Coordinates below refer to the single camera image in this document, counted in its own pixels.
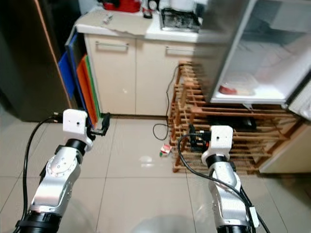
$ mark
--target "black cable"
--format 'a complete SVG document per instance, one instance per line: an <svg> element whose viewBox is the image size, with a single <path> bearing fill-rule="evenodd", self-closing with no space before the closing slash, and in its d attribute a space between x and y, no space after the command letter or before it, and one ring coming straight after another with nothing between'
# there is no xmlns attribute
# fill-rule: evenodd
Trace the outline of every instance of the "black cable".
<svg viewBox="0 0 311 233"><path fill-rule="evenodd" d="M47 119L39 122L36 127L33 129L29 139L28 139L28 143L27 143L27 146L26 146L26 151L25 151L25 156L24 156L24 169L23 169L23 214L22 214L22 217L21 217L21 220L24 220L26 215L27 215L27 209L28 209L28 194L27 194L27 169L28 169L28 158L29 158L29 151L30 151L30 145L31 145L31 142L35 136L35 133L36 131L39 129L39 127L51 120L51 119L55 119L55 116L50 116L48 117ZM13 233L17 233L19 232L20 230L20 227L17 226L15 228L15 230L13 231Z"/></svg>
<svg viewBox="0 0 311 233"><path fill-rule="evenodd" d="M167 109L166 109L166 114L165 114L166 124L158 123L158 124L155 124L155 125L153 126L153 128L152 128L152 133L153 133L153 135L155 136L156 139L158 139L158 140L160 140L160 141L164 141L164 140L167 138L167 136L169 135L169 120L168 120L168 116L167 116L167 114L168 114L168 112L169 112L169 108L170 108L169 89L170 89L170 86L171 86L171 84L172 84L172 82L173 82L173 80L174 80L174 78L175 78L176 71L178 70L178 68L179 68L180 66L183 66L183 65L184 65L184 64L179 64L178 66L175 67L174 73L173 73L173 76L172 76L172 79L171 79L171 81L169 82L169 84L168 84L168 86L167 86L167 89L166 89L166 98L167 98ZM164 138L159 138L159 137L157 137L156 134L155 134L155 127L158 126L158 125L162 125L162 126L167 127L167 129L166 129L166 134L165 134L165 137L164 137Z"/></svg>
<svg viewBox="0 0 311 233"><path fill-rule="evenodd" d="M197 172L195 170L193 170L186 162L184 156L182 155L181 153L181 149L180 149L180 143L181 141L186 138L186 137L189 137L189 136L201 136L199 133L190 133L190 134L186 134L186 135L182 135L178 141L177 141L177 150L178 150L178 155L181 159L181 161L183 162L183 164L185 165L185 167L191 171L193 174L197 175L197 176L200 176L200 177L203 177L203 178L206 178L208 180L211 180L211 181L214 181L214 182L217 182L217 183L220 183L228 188L230 188L234 193L236 193L238 195L238 197L244 202L246 208L248 209L249 207L253 206L252 202L250 201L250 199L248 198L248 196L246 195L246 193L244 192L244 189L243 187L241 187L241 191L238 191L235 187L221 181L221 180L218 180L218 179L215 179L213 177L210 177L208 175L205 175L203 173L200 173L200 172ZM258 219L260 221L260 223L262 224L262 226L264 227L264 229L266 230L267 233L270 233L267 225L265 224L265 222L263 221L263 219L260 217L259 213L257 212L257 215L258 215Z"/></svg>

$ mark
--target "tiled floor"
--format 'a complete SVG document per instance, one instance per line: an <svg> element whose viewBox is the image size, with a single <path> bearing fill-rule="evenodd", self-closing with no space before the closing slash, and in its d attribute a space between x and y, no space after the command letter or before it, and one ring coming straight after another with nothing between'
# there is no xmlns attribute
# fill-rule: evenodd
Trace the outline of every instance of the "tiled floor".
<svg viewBox="0 0 311 233"><path fill-rule="evenodd" d="M84 157L61 233L215 233L208 181L172 173L152 135L158 120L112 119ZM0 114L0 232L12 232L22 212L24 149L35 126ZM29 159L29 200L39 173L63 143L62 127L45 124ZM242 176L242 184L272 233L311 233L311 178Z"/></svg>

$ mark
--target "white countertop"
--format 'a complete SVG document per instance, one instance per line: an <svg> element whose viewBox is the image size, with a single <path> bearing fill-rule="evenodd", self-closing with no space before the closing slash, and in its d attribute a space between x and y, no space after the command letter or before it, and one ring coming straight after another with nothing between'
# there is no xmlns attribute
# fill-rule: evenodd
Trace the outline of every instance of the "white countertop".
<svg viewBox="0 0 311 233"><path fill-rule="evenodd" d="M106 10L101 9L103 16L107 13ZM141 16L142 13L135 13L135 15ZM76 23L76 28L79 33L88 33L88 34L99 34L99 35L109 35L109 36L130 36L128 33L124 34L122 32L110 30L105 27L95 26L96 23ZM158 13L153 14L153 18L151 19L151 24L146 31L146 34L142 36L135 36L144 39L153 39L153 40L165 40L165 41L177 41L177 42L187 42L187 43L195 43L198 38L198 33L193 32L172 32L172 31L163 31L160 28L160 17Z"/></svg>

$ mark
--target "power cord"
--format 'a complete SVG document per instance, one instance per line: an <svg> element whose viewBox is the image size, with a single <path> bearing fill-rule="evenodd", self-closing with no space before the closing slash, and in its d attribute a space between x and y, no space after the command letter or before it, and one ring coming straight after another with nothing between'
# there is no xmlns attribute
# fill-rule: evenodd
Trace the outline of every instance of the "power cord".
<svg viewBox="0 0 311 233"><path fill-rule="evenodd" d="M35 136L35 133L37 132L37 130L40 128L40 126L49 121L49 120L54 120L55 122L62 122L63 117L62 114L59 113L54 113L53 116L50 116L48 118L46 118L45 120L39 122L36 127L33 129L28 142L27 142L27 146L26 146L26 150L25 150L25 155L24 155L24 169L23 169L23 214L21 216L21 220L24 220L26 215L27 215L27 209L28 209L28 194L27 194L27 170L28 170L28 158L29 158L29 151L30 151L30 146L31 146L31 142ZM20 231L20 227L16 226L15 230L13 231L13 233L18 233Z"/></svg>
<svg viewBox="0 0 311 233"><path fill-rule="evenodd" d="M179 155L181 161L183 162L183 164L185 165L185 167L186 167L189 171L191 171L193 174L195 174L195 175L197 175L197 176L200 176L200 177L206 178L206 179L208 179L208 180L211 180L211 181L220 183L220 184L222 184L222 185L228 187L229 189L231 189L231 190L232 190L235 194L237 194L238 197L244 202L244 204L245 204L245 206L246 206L247 209L248 209L249 207L253 206L252 202L250 201L250 199L248 198L248 196L246 195L246 193L245 193L245 191L244 191L244 189L243 189L242 187L241 187L241 191L238 191L235 187L233 187L233 186L231 186L231 185L229 185L229 184L227 184L227 183L225 183L225 182L223 182L223 181L221 181L221 180L215 179L215 178L213 178L213 177L211 177L211 176L208 176L208 175L203 174L203 173L201 173L201 172L195 171L194 169L192 169L192 168L187 164L187 162L186 162L184 156L183 156L182 153L181 153L180 144L181 144L181 142L182 142L183 139L185 139L185 138L187 138L187 137L189 137L189 136L201 136L201 134L199 134L199 133L190 133L190 134L182 135L182 136L178 139L178 141L177 141L178 155ZM257 212L257 215L258 215L258 219L259 219L260 223L262 224L262 226L264 227L264 229L266 230L266 232L267 232L267 233L270 233L270 231L269 231L267 225L265 224L265 222L263 221L263 219L260 217L260 215L259 215L258 212Z"/></svg>
<svg viewBox="0 0 311 233"><path fill-rule="evenodd" d="M172 76L172 79L171 79L171 81L169 82L169 84L168 84L168 86L167 86L167 89L166 89L166 98L167 98L167 109L166 109L166 114L165 114L166 124L158 123L158 124L155 124L155 125L153 126L153 128L152 128L152 133L153 133L153 135L155 136L155 138L156 138L157 140L160 140L160 141L164 141L164 140L167 138L167 136L169 135L169 120L168 120L168 112L169 112L169 107L170 107L169 89L170 89L171 84L172 84L172 82L173 82L173 80L174 80L174 78L175 78L175 75L176 75L176 72L177 72L178 68L179 68L180 66L183 66L183 65L184 65L184 64L179 64L178 66L175 67L174 73L173 73L173 76ZM165 126L165 127L166 127L166 134L165 134L165 137L164 137L164 138L159 138L159 137L157 137L156 134L155 134L155 127L158 126L158 125L162 125L162 126Z"/></svg>

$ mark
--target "red container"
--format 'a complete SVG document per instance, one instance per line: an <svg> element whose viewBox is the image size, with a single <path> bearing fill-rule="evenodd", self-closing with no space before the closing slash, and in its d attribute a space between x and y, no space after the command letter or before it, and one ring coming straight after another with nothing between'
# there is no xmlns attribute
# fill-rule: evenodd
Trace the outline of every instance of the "red container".
<svg viewBox="0 0 311 233"><path fill-rule="evenodd" d="M140 10L139 0L120 0L119 7L115 7L113 3L104 3L104 8L108 11L138 12Z"/></svg>

